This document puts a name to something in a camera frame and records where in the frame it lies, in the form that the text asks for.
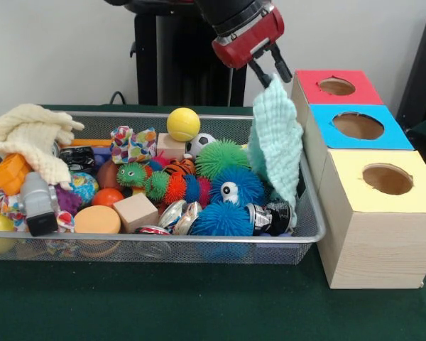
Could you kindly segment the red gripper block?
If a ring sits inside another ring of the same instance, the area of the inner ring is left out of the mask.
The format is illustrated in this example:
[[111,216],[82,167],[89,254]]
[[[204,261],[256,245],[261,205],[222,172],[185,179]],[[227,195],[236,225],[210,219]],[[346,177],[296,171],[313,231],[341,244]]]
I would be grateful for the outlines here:
[[212,48],[229,68],[240,69],[248,64],[266,89],[271,83],[271,77],[261,69],[255,59],[260,58],[267,50],[271,52],[281,80],[290,83],[293,78],[276,43],[284,30],[285,25],[279,10],[275,6],[263,6],[258,15],[246,25],[227,36],[215,38]]

